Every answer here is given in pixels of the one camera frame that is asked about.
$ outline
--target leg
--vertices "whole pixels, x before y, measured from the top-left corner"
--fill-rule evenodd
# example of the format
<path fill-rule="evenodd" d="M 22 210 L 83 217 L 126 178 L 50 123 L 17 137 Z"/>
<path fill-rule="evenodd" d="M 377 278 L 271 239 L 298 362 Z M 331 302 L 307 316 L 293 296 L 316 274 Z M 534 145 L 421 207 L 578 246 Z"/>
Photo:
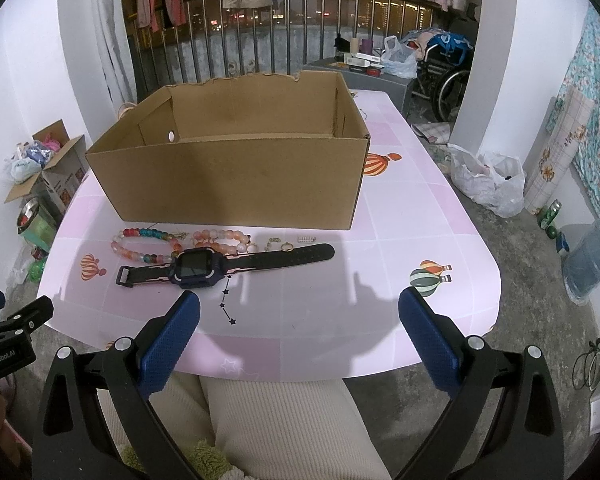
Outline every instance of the leg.
<path fill-rule="evenodd" d="M 109 432 L 117 446 L 129 444 L 122 423 L 107 390 L 99 390 L 98 398 Z M 149 397 L 155 413 L 181 449 L 193 447 L 199 440 L 214 442 L 209 407 L 196 375 L 174 372 L 161 392 Z"/>
<path fill-rule="evenodd" d="M 341 380 L 256 383 L 200 377 L 216 447 L 260 480 L 388 480 Z"/>

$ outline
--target black watch strap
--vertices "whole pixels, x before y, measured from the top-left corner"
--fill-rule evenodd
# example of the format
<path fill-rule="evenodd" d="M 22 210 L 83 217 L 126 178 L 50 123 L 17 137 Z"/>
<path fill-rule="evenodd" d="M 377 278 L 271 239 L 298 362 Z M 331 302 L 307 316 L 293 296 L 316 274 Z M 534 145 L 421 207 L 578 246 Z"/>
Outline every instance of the black watch strap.
<path fill-rule="evenodd" d="M 134 286 L 139 283 L 159 283 L 169 281 L 171 264 L 150 265 L 146 267 L 122 266 L 118 271 L 116 283 Z"/>
<path fill-rule="evenodd" d="M 268 251 L 265 253 L 230 254 L 226 257 L 226 274 L 244 270 L 281 269 L 297 265 L 323 262 L 333 258 L 335 250 L 329 244 L 298 247 L 291 251 Z"/>

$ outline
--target gray table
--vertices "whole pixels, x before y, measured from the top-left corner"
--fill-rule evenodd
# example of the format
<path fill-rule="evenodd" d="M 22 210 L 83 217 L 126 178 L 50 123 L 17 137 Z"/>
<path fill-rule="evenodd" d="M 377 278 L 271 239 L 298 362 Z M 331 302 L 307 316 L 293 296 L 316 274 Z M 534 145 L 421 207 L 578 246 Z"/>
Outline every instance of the gray table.
<path fill-rule="evenodd" d="M 348 68 L 333 66 L 336 60 L 333 57 L 314 61 L 302 67 L 303 70 L 335 70 L 341 72 L 344 81 L 350 90 L 376 90 L 385 92 L 391 102 L 395 105 L 402 116 L 406 119 L 411 104 L 411 91 L 413 91 L 413 79 L 402 79 L 395 75 L 382 74 L 378 77 L 372 75 L 352 72 Z"/>

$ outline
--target smartwatch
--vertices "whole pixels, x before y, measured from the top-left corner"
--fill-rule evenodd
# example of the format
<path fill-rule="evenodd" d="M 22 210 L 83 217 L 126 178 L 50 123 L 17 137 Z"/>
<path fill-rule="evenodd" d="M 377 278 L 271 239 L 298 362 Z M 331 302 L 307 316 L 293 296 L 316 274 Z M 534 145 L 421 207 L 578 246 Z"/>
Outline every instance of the smartwatch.
<path fill-rule="evenodd" d="M 213 286 L 225 276 L 246 270 L 282 269 L 323 262 L 333 258 L 335 250 L 329 244 L 298 247 L 291 251 L 224 255 L 211 247 L 182 251 L 170 264 L 146 267 L 122 266 L 116 283 L 134 286 L 140 283 L 171 282 L 181 288 Z"/>

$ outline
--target pink checkered tablecloth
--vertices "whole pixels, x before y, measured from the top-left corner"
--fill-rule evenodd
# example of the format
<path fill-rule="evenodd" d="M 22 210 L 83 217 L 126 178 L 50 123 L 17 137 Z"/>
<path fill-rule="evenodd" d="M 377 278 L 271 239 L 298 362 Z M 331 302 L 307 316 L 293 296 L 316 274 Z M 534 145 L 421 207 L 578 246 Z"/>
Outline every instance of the pink checkered tablecloth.
<path fill-rule="evenodd" d="M 331 243 L 335 257 L 234 276 L 224 305 L 235 324 L 220 307 L 226 282 L 196 290 L 200 324 L 177 370 L 309 381 L 417 363 L 397 313 L 397 298 L 411 283 L 465 335 L 482 335 L 495 323 L 498 267 L 446 178 L 386 94 L 359 91 L 355 101 L 371 147 L 351 230 L 226 227 L 251 234 L 261 248 L 271 237 L 296 246 L 299 236 L 315 237 Z M 39 295 L 54 302 L 51 327 L 104 348 L 120 336 L 135 336 L 180 295 L 171 284 L 116 285 L 120 265 L 129 261 L 109 244 L 125 227 L 192 233 L 208 226 L 126 224 L 89 172 L 59 228 L 40 283 Z M 143 253 L 166 249 L 150 238 L 125 241 L 127 248 Z"/>

